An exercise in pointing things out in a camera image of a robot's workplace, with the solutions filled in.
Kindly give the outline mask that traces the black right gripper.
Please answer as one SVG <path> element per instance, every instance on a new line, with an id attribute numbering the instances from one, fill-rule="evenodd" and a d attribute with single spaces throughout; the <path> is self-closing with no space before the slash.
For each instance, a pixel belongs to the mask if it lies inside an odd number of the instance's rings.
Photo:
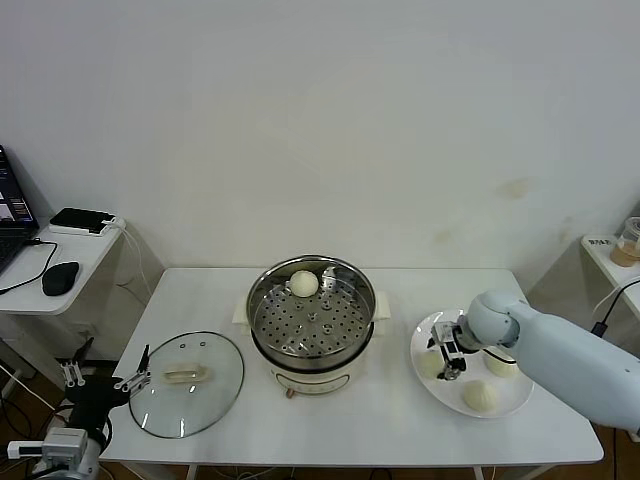
<path id="1" fill-rule="evenodd" d="M 435 345 L 434 338 L 430 338 L 427 342 L 427 349 L 431 350 Z M 442 381 L 455 381 L 467 370 L 465 355 L 455 344 L 444 344 L 440 347 L 440 351 L 444 360 L 444 367 L 436 378 Z"/>

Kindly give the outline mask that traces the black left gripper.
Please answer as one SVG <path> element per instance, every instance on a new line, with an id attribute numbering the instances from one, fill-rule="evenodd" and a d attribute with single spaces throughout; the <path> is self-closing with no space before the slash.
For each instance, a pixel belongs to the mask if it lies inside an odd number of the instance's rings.
<path id="1" fill-rule="evenodd" d="M 149 345 L 146 345 L 136 370 L 120 380 L 115 377 L 88 376 L 82 366 L 94 342 L 89 337 L 67 361 L 61 363 L 65 396 L 72 403 L 67 426 L 86 431 L 102 431 L 112 409 L 126 404 L 126 393 L 142 389 L 150 381 Z"/>

